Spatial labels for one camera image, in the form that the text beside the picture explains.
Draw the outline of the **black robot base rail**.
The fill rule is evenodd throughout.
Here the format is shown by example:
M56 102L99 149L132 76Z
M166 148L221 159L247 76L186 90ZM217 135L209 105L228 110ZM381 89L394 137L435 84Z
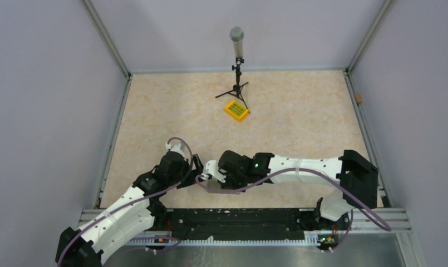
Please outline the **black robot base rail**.
M329 235L346 230L348 214L337 221L317 217L313 209L169 209L151 231L180 240L303 240L316 231Z

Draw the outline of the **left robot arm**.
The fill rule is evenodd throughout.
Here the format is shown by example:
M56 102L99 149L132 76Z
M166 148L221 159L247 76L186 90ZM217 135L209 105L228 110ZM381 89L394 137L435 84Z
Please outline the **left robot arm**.
M77 229L69 227L61 233L57 266L103 266L137 234L163 228L167 209L159 198L172 189L192 185L192 179L202 171L197 154L186 159L182 151L169 150L106 210Z

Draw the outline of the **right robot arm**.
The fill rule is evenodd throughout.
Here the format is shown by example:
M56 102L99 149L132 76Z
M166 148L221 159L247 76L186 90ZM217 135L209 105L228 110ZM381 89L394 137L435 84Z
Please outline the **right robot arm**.
M329 229L353 209L375 209L378 199L378 168L355 150L326 159L297 159L269 152L253 157L226 150L218 160L205 164L204 172L232 192L250 184L300 182L334 187L322 198L314 222Z

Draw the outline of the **white remote control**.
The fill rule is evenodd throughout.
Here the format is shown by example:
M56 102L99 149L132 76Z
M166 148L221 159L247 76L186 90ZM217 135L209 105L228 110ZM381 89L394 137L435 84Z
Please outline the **white remote control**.
M219 183L218 180L214 180L214 179L206 180L206 181L203 181L203 185L207 192L218 193L222 190L221 184Z

